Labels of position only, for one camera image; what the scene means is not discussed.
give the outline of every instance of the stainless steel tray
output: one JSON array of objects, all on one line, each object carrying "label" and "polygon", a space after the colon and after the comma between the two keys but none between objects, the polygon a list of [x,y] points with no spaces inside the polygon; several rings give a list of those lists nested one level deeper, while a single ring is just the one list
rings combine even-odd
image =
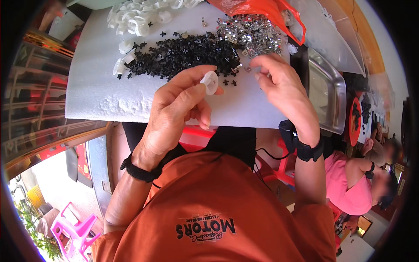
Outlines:
[{"label": "stainless steel tray", "polygon": [[339,72],[318,52],[308,48],[309,90],[320,128],[342,134],[346,118],[346,84]]}]

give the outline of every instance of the person's left hand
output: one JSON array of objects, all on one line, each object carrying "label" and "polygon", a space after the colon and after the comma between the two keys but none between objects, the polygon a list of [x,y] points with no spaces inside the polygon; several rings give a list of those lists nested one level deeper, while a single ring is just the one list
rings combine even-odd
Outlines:
[{"label": "person's left hand", "polygon": [[[214,65],[199,65],[183,70],[156,91],[147,128],[132,152],[134,165],[144,170],[157,166],[177,146],[185,122],[191,118],[198,120],[202,129],[209,128],[211,107],[204,100],[206,86],[199,82],[207,72],[216,69]],[[215,92],[223,93],[221,87]]]}]

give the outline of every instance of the wall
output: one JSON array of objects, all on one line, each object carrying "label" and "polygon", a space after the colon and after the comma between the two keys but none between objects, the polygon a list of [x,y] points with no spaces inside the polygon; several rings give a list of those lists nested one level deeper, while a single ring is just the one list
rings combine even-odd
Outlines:
[{"label": "wall", "polygon": [[372,221],[372,225],[370,229],[365,233],[362,239],[365,242],[367,242],[370,246],[375,247],[375,244],[386,231],[390,222],[388,222],[372,210],[368,211],[368,213],[364,214],[364,216]]},{"label": "wall", "polygon": [[337,262],[366,262],[374,253],[374,249],[357,234],[347,236],[341,248],[342,254],[336,258]]},{"label": "wall", "polygon": [[367,2],[367,0],[356,0],[365,17],[370,24],[374,36],[380,47],[383,57],[385,70],[390,79],[391,86],[396,94],[396,106],[390,111],[389,137],[396,134],[396,138],[401,141],[401,114],[403,112],[403,100],[409,95],[407,91],[406,75],[397,53],[396,47],[390,38],[384,24],[378,15]]}]

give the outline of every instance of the wrist strap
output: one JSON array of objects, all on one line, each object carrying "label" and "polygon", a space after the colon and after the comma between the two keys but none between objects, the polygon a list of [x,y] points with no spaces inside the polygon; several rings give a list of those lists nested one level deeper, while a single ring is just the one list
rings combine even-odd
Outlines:
[{"label": "wrist strap", "polygon": [[158,165],[155,169],[151,170],[150,172],[144,169],[141,169],[135,166],[134,164],[132,164],[131,158],[132,158],[132,153],[129,154],[129,156],[122,162],[122,165],[119,169],[120,170],[125,169],[128,174],[130,174],[132,177],[136,179],[143,180],[143,181],[146,181],[147,183],[150,183],[154,179],[157,179],[163,171],[163,168],[160,165]]},{"label": "wrist strap", "polygon": [[323,155],[324,150],[324,140],[323,137],[320,135],[320,140],[318,144],[311,148],[309,145],[301,143],[299,139],[297,139],[297,156],[299,159],[308,162],[310,159],[313,159],[314,162],[319,159],[321,155]]},{"label": "wrist strap", "polygon": [[374,173],[373,173],[374,168],[375,168],[375,164],[374,164],[374,162],[372,162],[371,169],[369,171],[365,172],[365,176],[368,179],[372,179],[372,177],[374,176]]}]

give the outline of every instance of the white plastic part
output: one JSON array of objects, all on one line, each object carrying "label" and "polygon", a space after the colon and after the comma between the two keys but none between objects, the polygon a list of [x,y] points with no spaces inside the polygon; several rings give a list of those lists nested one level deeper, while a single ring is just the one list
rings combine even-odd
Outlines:
[{"label": "white plastic part", "polygon": [[120,23],[118,25],[118,28],[116,29],[116,35],[124,34],[124,32],[127,30],[127,23]]},{"label": "white plastic part", "polygon": [[137,36],[148,36],[150,34],[150,27],[146,23],[139,24],[137,27],[137,32]]},{"label": "white plastic part", "polygon": [[119,43],[119,52],[121,54],[126,54],[129,50],[131,50],[134,47],[134,40],[125,40]]},{"label": "white plastic part", "polygon": [[122,74],[125,71],[124,63],[122,62],[122,58],[119,58],[114,66],[113,75]]},{"label": "white plastic part", "polygon": [[128,52],[128,54],[126,56],[124,56],[124,58],[122,59],[122,61],[124,61],[125,63],[129,64],[132,60],[135,59],[135,49],[131,50]]},{"label": "white plastic part", "polygon": [[137,19],[139,21],[144,21],[144,23],[148,23],[150,20],[150,15],[155,15],[153,12],[146,13],[146,12],[140,12],[137,16],[134,16],[134,19]]},{"label": "white plastic part", "polygon": [[172,9],[179,9],[179,8],[181,8],[183,6],[183,0],[176,0],[176,1],[174,1],[171,5],[170,5],[170,7],[172,8]]},{"label": "white plastic part", "polygon": [[128,12],[128,10],[121,10],[119,11],[116,16],[115,16],[115,21],[117,23],[122,23],[122,17],[124,16],[124,14],[126,14]]},{"label": "white plastic part", "polygon": [[207,95],[213,95],[218,88],[218,76],[216,72],[209,71],[204,75],[204,78],[201,80],[201,83],[203,83],[207,88],[205,89],[205,92]]},{"label": "white plastic part", "polygon": [[288,51],[290,52],[291,55],[294,55],[295,53],[298,52],[298,47],[296,47],[293,44],[288,43]]},{"label": "white plastic part", "polygon": [[186,8],[194,8],[195,6],[197,6],[202,1],[203,0],[184,0],[184,6]]},{"label": "white plastic part", "polygon": [[141,14],[141,11],[138,9],[132,9],[131,12],[136,13],[137,15]]},{"label": "white plastic part", "polygon": [[127,5],[127,8],[132,11],[133,9],[141,9],[141,4],[139,3],[130,3]]},{"label": "white plastic part", "polygon": [[154,23],[154,22],[157,22],[157,20],[158,20],[158,14],[155,10],[149,10],[149,11],[144,11],[143,10],[143,11],[141,11],[141,13],[148,14],[147,23],[148,22]]},{"label": "white plastic part", "polygon": [[173,17],[168,11],[158,13],[158,20],[159,23],[168,23],[172,21]]},{"label": "white plastic part", "polygon": [[116,12],[114,11],[113,8],[111,8],[111,10],[109,11],[109,14],[108,14],[108,18],[106,19],[106,22],[109,22],[115,16],[116,16]]},{"label": "white plastic part", "polygon": [[169,6],[167,3],[163,2],[163,1],[159,1],[154,3],[154,9],[160,9],[160,8],[164,8]]},{"label": "white plastic part", "polygon": [[145,5],[142,10],[143,11],[154,10],[154,6],[153,5]]},{"label": "white plastic part", "polygon": [[112,18],[108,23],[108,28],[114,29],[117,25],[118,23],[115,21],[115,18]]},{"label": "white plastic part", "polygon": [[136,15],[137,13],[129,11],[122,16],[122,21],[127,22],[128,20],[134,19]]},{"label": "white plastic part", "polygon": [[127,31],[128,31],[128,33],[135,34],[135,31],[137,30],[137,27],[138,27],[138,22],[139,21],[135,20],[135,19],[129,19],[127,21]]},{"label": "white plastic part", "polygon": [[144,2],[141,3],[141,6],[145,6],[145,5],[152,5],[154,2],[151,2],[150,0],[145,0]]}]

